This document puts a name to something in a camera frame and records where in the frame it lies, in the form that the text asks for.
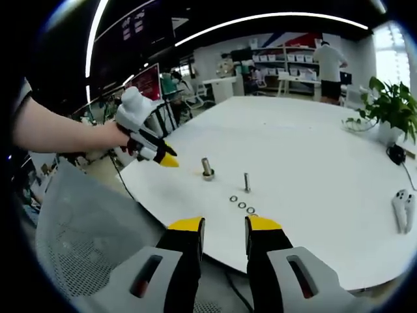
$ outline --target red sign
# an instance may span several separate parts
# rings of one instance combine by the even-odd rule
[[[132,79],[131,85],[136,86],[143,96],[153,101],[160,100],[162,96],[158,63],[140,72]]]

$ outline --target black cable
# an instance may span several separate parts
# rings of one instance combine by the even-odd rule
[[[126,184],[124,183],[124,180],[123,180],[123,178],[122,178],[122,174],[120,174],[120,171],[119,171],[119,169],[118,169],[118,167],[117,167],[117,165],[116,165],[116,163],[115,163],[115,161],[113,160],[113,157],[111,156],[111,155],[109,155],[109,158],[110,158],[110,160],[111,160],[111,163],[113,163],[113,165],[114,165],[114,167],[115,167],[115,169],[117,170],[117,173],[119,174],[119,177],[120,177],[120,180],[122,181],[122,184],[123,184],[123,186],[124,186],[124,189],[126,189],[126,191],[127,191],[127,193],[129,194],[129,196],[133,199],[133,200],[135,200],[135,202],[136,202],[136,199],[133,197],[133,195],[130,193],[130,191],[128,190],[128,187],[126,186]]]
[[[238,296],[238,298],[243,302],[243,304],[246,306],[248,311],[251,312],[251,313],[254,313],[255,311],[253,310],[252,306],[250,305],[248,300],[246,300],[246,298],[238,291],[238,289],[236,288],[235,284],[232,281],[232,278],[229,276],[229,273],[224,272],[224,275],[226,276],[226,280],[229,283],[230,287],[235,292],[235,294]]]
[[[402,165],[403,165],[403,167],[404,167],[404,169],[405,169],[405,172],[407,173],[407,176],[408,176],[408,177],[409,177],[409,179],[410,179],[411,188],[412,188],[414,191],[417,191],[416,187],[414,187],[414,184],[413,184],[413,182],[412,182],[412,178],[411,178],[411,175],[410,175],[409,169],[405,166],[405,163],[404,163],[404,162],[402,163]]]
[[[390,156],[390,154],[389,154],[389,150],[390,150],[390,148],[392,148],[392,147],[388,147],[388,148],[385,150],[386,155],[388,155],[388,156]],[[412,188],[414,191],[417,191],[416,187],[414,186],[414,183],[412,182],[412,178],[411,178],[411,175],[410,175],[409,169],[405,166],[405,162],[402,162],[401,164],[403,165],[404,170],[405,170],[405,172],[407,173],[407,176],[409,177],[409,181],[410,181],[410,184],[411,184],[411,188]]]

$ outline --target white wall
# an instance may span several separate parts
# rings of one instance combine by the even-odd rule
[[[409,57],[410,66],[410,91],[415,99],[417,99],[417,45],[413,42],[409,34],[403,34],[405,40],[405,48]]]
[[[293,38],[304,35],[305,33],[284,33],[277,38],[274,42],[271,42],[269,46],[278,46],[284,42]],[[254,36],[246,36],[235,38],[211,46],[202,47],[194,51],[194,67],[197,69],[199,81],[211,80],[217,78],[216,69],[217,64],[222,59],[222,53],[229,53],[230,51],[243,49],[249,47],[249,41],[252,38],[258,39],[258,46],[261,47],[272,34],[260,34]]]
[[[340,52],[347,60],[347,67],[341,69],[343,72],[352,74],[352,85],[359,87],[362,84],[362,60],[358,53],[357,42],[343,39],[340,40]]]
[[[358,42],[358,55],[362,67],[360,84],[364,87],[369,85],[369,79],[377,75],[377,57],[372,36]]]
[[[304,34],[305,33],[285,33],[274,42],[271,42],[270,46],[283,44],[288,40]],[[257,38],[258,46],[261,47],[270,36],[271,34],[261,34],[240,37],[196,49],[194,51],[194,67],[199,74],[197,79],[201,82],[203,80],[217,78],[216,69],[218,62],[222,59],[222,53],[229,53],[232,50],[248,47],[251,38]],[[339,49],[347,58],[349,65],[344,71],[352,74],[353,85],[357,87],[362,85],[365,87],[368,85],[371,76],[377,74],[375,48],[372,36],[365,38],[360,42],[353,42],[340,38],[340,36],[337,35],[323,34],[323,40],[329,42],[332,47]]]

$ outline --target yellow fingertip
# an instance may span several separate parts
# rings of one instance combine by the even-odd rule
[[[165,166],[167,168],[178,168],[180,166],[177,159],[169,153],[165,154],[160,165]]]

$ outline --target white vr controller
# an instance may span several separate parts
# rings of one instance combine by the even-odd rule
[[[416,196],[409,194],[405,189],[401,189],[392,199],[392,206],[397,217],[399,232],[410,232],[416,210]]]

